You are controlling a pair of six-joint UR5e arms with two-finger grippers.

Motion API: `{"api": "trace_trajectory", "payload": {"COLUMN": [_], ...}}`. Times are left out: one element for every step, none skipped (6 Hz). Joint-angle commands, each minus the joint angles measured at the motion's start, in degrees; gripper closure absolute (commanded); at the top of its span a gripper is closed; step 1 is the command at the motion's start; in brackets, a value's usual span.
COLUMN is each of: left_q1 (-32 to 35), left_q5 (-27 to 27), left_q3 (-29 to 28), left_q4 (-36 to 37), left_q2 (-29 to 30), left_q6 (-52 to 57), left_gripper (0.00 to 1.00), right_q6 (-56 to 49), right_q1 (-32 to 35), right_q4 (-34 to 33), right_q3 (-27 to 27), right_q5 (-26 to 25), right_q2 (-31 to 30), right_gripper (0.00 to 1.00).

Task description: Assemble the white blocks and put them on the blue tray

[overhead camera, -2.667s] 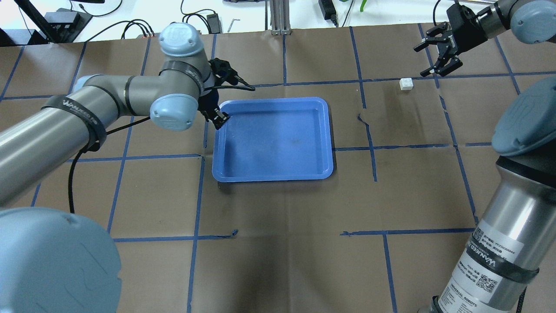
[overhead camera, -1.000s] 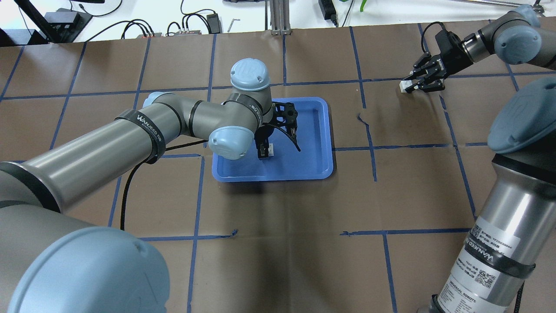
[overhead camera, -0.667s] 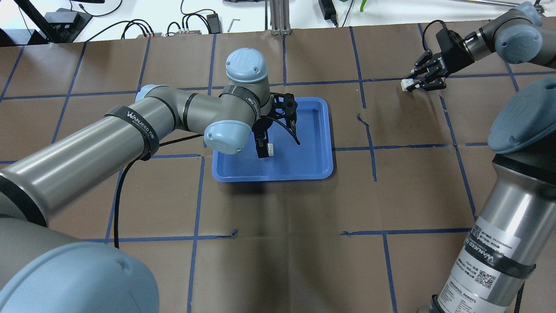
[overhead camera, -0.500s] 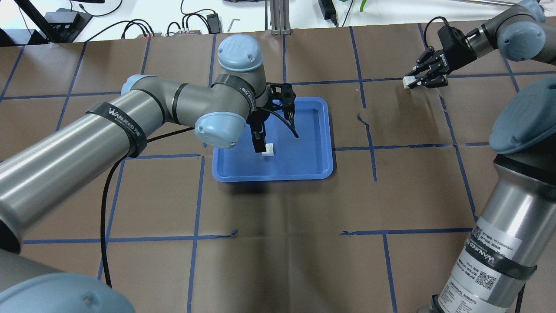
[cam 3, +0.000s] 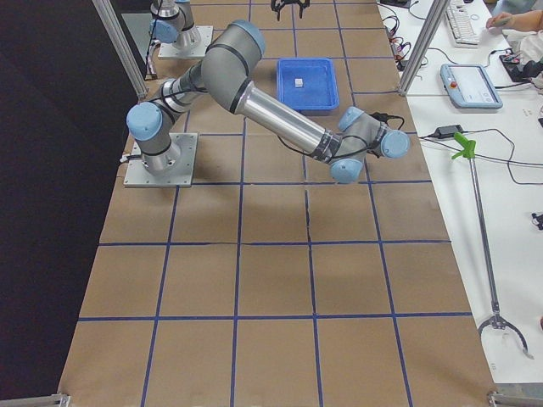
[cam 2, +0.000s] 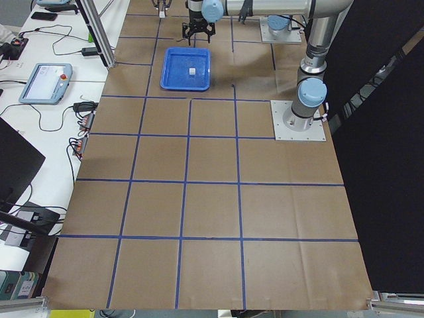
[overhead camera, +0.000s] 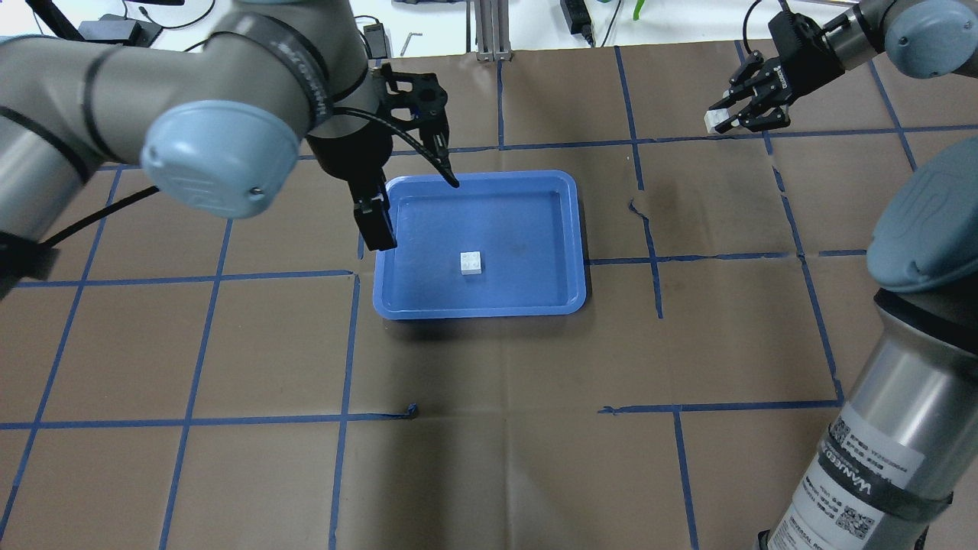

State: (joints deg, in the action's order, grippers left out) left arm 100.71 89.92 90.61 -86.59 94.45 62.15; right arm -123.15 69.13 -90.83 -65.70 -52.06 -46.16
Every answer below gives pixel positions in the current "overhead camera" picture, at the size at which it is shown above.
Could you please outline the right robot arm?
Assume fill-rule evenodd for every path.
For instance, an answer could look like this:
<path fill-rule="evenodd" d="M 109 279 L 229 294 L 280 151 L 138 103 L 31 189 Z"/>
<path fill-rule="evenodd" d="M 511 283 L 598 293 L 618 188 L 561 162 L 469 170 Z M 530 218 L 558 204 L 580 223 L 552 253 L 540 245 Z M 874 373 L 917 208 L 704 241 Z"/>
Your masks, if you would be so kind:
<path fill-rule="evenodd" d="M 786 128 L 798 99 L 884 53 L 911 78 L 976 76 L 974 1 L 860 1 L 827 24 L 786 2 L 704 121 Z M 882 334 L 785 515 L 755 549 L 909 549 L 976 460 L 976 139 L 916 168 L 866 252 Z"/>

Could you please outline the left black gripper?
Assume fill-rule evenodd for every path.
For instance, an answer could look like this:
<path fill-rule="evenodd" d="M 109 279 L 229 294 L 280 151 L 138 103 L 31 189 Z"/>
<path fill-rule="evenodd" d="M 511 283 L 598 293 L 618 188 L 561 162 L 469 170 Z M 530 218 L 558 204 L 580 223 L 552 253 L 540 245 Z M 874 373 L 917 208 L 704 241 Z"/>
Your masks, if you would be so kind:
<path fill-rule="evenodd" d="M 397 247 L 384 167 L 400 138 L 460 187 L 449 159 L 449 94 L 435 73 L 396 72 L 389 63 L 367 70 L 350 98 L 309 135 L 309 149 L 329 176 L 347 184 L 354 220 L 370 251 Z"/>

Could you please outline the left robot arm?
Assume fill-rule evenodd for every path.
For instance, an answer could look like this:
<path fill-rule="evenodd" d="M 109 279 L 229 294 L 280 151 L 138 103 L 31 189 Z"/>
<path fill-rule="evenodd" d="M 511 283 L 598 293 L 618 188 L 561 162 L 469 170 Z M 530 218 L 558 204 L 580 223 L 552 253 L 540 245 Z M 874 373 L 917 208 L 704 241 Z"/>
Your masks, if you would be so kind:
<path fill-rule="evenodd" d="M 458 187 L 446 91 L 369 67 L 346 1 L 234 1 L 198 53 L 2 38 L 2 292 L 45 280 L 53 224 L 105 163 L 227 219 L 259 215 L 306 141 L 345 181 L 372 251 L 396 247 L 384 164 L 393 136 Z"/>

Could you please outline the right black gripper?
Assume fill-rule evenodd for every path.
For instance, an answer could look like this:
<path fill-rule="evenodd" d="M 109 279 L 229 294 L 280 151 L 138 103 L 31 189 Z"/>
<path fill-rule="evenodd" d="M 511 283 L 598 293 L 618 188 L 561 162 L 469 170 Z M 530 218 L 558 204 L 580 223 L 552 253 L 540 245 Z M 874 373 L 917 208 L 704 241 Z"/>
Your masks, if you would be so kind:
<path fill-rule="evenodd" d="M 730 86 L 709 108 L 727 111 L 738 101 L 750 99 L 734 117 L 731 127 L 750 132 L 787 128 L 789 108 L 832 80 L 844 66 L 824 40 L 816 21 L 796 11 L 781 10 L 768 23 L 778 56 L 766 59 L 750 52 L 730 77 Z"/>

